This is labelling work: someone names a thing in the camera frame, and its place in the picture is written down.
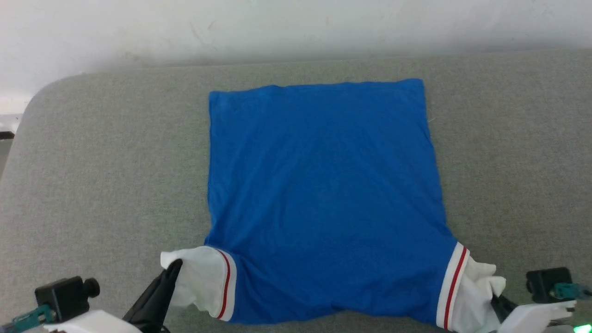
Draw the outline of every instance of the robotic arm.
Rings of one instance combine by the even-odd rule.
[[[174,261],[142,293],[123,319],[90,311],[88,298],[100,294],[98,282],[80,277],[61,279],[35,289],[39,307],[0,326],[0,333],[22,333],[44,325],[56,333],[160,333],[183,262]]]
[[[89,311],[88,298],[100,293],[95,279],[62,279],[35,290],[39,307],[0,326],[0,333],[22,333],[44,325],[51,333],[170,333],[163,326],[183,262],[174,261],[142,293],[123,319],[102,310]],[[565,267],[530,271],[527,289],[534,304],[516,305],[504,296],[491,300],[493,327],[475,333],[590,333],[591,325],[563,325],[575,311],[576,299],[592,291],[574,284]]]

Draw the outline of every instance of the gray fabric surface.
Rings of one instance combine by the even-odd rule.
[[[0,180],[0,319],[33,289],[96,277],[92,301],[122,315],[162,250],[202,244],[210,225],[208,92],[268,84],[425,81],[448,224],[529,302],[527,270],[565,265],[592,283],[592,52],[521,52],[82,75],[31,104]],[[579,320],[592,310],[581,306]],[[437,332],[342,313],[243,327],[172,309],[182,332]]]

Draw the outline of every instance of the blue fabric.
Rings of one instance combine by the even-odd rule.
[[[421,80],[214,91],[210,117],[205,244],[236,261],[231,322],[435,324],[456,239]]]

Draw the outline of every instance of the sleeve cuff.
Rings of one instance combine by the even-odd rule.
[[[183,266],[170,300],[171,305],[188,306],[193,303],[210,316],[229,321],[234,314],[237,277],[232,256],[210,246],[160,254],[163,268],[177,259],[183,260]]]
[[[460,243],[456,243],[452,256],[448,262],[436,311],[436,325],[449,331],[452,330],[452,309],[456,300],[461,277],[465,271],[469,258],[469,250]]]

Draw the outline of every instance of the red stripe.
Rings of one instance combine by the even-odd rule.
[[[216,251],[220,252],[220,254],[222,255],[222,257],[224,257],[224,260],[226,260],[226,284],[224,285],[224,299],[222,300],[222,309],[220,310],[220,314],[218,315],[217,319],[222,318],[222,316],[224,315],[224,310],[226,310],[226,295],[228,294],[228,283],[230,281],[230,262],[228,261],[228,258],[226,258],[226,256],[224,255],[224,253],[222,251],[220,251],[219,249],[216,249]]]
[[[458,274],[461,272],[462,263],[465,261],[466,247],[463,246],[461,259],[458,261],[452,283],[450,284],[450,291],[448,292],[448,300],[446,301],[446,312],[444,313],[444,329],[448,329],[448,314],[450,313],[450,303],[452,303],[452,294],[454,294],[454,286],[456,285],[456,279]]]

